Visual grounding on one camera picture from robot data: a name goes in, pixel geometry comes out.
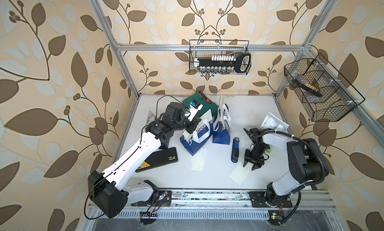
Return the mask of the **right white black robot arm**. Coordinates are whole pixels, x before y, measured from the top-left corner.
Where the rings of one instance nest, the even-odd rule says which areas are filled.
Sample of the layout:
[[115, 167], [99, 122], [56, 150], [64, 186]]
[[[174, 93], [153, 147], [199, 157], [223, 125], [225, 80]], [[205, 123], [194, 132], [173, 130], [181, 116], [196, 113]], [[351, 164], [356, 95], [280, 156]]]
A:
[[312, 138], [300, 139], [288, 133], [267, 129], [244, 129], [252, 141], [251, 149], [245, 151], [245, 167], [251, 163], [252, 170], [262, 168], [269, 159], [266, 150], [275, 146], [287, 153], [289, 171], [278, 180], [269, 183], [265, 191], [254, 191], [249, 197], [254, 208], [291, 208], [290, 195], [305, 187], [322, 183], [329, 175], [329, 167]]

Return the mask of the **white receipt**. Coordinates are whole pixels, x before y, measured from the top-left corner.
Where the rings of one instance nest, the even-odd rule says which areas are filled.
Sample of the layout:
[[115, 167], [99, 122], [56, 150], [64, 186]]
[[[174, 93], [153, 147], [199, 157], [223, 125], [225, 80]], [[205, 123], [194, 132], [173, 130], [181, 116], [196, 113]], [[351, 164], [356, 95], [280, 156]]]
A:
[[243, 166], [243, 164], [239, 163], [231, 173], [230, 178], [238, 185], [241, 185], [248, 174], [251, 172], [251, 169], [252, 165], [250, 163], [248, 163], [246, 166]]
[[193, 171], [204, 171], [205, 160], [206, 160], [207, 149], [200, 149], [194, 156], [191, 158], [191, 170]]

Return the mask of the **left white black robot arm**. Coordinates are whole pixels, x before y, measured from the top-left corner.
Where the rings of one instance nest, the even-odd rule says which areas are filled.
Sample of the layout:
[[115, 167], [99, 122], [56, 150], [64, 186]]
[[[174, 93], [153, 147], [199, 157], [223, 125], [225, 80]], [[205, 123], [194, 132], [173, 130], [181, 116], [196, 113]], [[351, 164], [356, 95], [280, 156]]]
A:
[[171, 102], [164, 113], [144, 126], [139, 140], [116, 162], [102, 172], [93, 171], [88, 177], [91, 200], [108, 218], [117, 216], [126, 205], [148, 202], [151, 205], [162, 200], [159, 189], [150, 181], [134, 186], [127, 182], [139, 166], [165, 142], [175, 131], [186, 130], [192, 134], [201, 119], [197, 113], [203, 105], [193, 100], [188, 107]]

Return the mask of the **green white bag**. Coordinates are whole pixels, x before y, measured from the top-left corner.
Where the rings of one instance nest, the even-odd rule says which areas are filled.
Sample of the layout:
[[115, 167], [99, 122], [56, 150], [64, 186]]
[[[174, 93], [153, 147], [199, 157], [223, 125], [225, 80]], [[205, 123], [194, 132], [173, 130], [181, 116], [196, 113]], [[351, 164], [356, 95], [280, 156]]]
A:
[[272, 130], [277, 130], [281, 132], [287, 132], [288, 128], [289, 128], [289, 125], [287, 123], [277, 118], [271, 112], [267, 114], [267, 116], [265, 117], [264, 121], [260, 126], [261, 130], [272, 129]]

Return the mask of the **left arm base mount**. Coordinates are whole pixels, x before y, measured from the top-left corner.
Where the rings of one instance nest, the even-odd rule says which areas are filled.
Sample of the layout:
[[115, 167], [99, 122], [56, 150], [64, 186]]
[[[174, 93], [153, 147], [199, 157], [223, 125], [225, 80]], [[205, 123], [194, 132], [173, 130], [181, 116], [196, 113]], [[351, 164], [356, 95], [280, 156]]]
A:
[[149, 207], [150, 205], [154, 205], [155, 202], [161, 202], [162, 206], [165, 207], [169, 207], [171, 205], [173, 194], [171, 190], [160, 190], [159, 187], [154, 185], [149, 180], [144, 180], [142, 183], [139, 183], [138, 186], [139, 198], [141, 198], [141, 200], [133, 202], [131, 206]]

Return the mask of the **blue black stapler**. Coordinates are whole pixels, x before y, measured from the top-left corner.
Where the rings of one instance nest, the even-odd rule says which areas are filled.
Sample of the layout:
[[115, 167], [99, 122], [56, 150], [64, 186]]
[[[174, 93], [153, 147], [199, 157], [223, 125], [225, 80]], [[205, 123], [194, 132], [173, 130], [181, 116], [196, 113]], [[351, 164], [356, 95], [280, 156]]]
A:
[[233, 146], [232, 146], [232, 153], [231, 153], [231, 161], [233, 163], [237, 163], [239, 160], [239, 153], [240, 153], [239, 144], [240, 144], [239, 138], [235, 137], [233, 139]]

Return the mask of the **blue white bag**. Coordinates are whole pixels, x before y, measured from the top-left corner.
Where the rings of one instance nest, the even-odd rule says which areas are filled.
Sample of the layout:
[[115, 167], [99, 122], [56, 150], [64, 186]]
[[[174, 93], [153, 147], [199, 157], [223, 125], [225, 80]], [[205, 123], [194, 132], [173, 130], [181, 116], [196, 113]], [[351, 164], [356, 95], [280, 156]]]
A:
[[213, 116], [212, 111], [209, 109], [201, 116], [201, 121], [192, 134], [187, 131], [183, 132], [180, 142], [187, 152], [194, 156], [209, 140], [213, 131]]
[[215, 118], [213, 131], [213, 143], [229, 145], [231, 142], [232, 118], [229, 107], [223, 96], [220, 97], [218, 113]]

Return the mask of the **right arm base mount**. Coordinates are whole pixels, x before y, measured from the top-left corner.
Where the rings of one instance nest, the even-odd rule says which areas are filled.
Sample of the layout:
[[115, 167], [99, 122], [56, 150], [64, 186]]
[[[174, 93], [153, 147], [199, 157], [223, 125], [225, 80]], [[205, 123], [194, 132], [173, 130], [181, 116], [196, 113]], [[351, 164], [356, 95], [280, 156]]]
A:
[[273, 189], [272, 183], [267, 185], [265, 191], [249, 192], [253, 208], [292, 208], [290, 196], [278, 196]]

